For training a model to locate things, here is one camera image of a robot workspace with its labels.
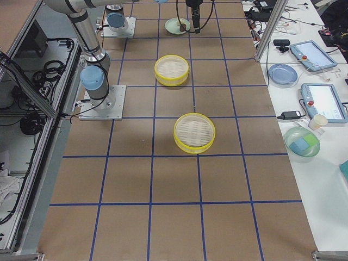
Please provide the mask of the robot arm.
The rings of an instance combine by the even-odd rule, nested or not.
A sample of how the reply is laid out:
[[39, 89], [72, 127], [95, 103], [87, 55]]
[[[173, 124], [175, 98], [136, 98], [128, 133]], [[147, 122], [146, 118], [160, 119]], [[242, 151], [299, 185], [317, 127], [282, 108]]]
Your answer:
[[81, 71], [80, 81], [89, 95], [92, 107], [98, 110], [112, 108], [115, 96], [110, 93], [107, 83], [110, 58], [97, 39], [87, 10], [121, 2], [46, 1], [45, 3], [52, 10], [65, 14], [73, 26], [87, 62], [87, 67]]
[[[201, 26], [200, 24], [200, 5], [203, 3], [203, 1], [196, 1], [196, 0], [186, 0], [185, 4], [187, 7], [191, 9], [191, 18], [194, 26], [194, 30], [190, 31], [188, 29], [188, 26], [185, 26], [181, 19], [179, 18], [179, 11], [178, 11], [178, 1], [176, 1], [176, 15], [177, 15], [177, 22], [179, 26], [180, 32], [187, 32], [187, 33], [195, 33], [199, 34], [201, 30], [206, 26], [208, 23], [212, 10], [210, 11], [209, 17], [205, 21], [205, 23]], [[106, 5], [104, 8], [104, 12], [106, 13], [106, 21], [108, 22], [108, 26], [112, 29], [116, 28], [123, 28], [126, 24], [126, 18], [123, 13], [123, 4], [110, 4]]]

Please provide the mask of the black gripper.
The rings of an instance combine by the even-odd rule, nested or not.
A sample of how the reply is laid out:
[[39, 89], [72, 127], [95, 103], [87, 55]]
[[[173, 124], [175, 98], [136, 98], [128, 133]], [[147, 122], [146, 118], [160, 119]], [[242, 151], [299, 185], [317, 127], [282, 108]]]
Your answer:
[[185, 3], [188, 7], [191, 8], [191, 18], [193, 22], [193, 28], [195, 34], [200, 33], [200, 5], [203, 3], [203, 0], [185, 0]]

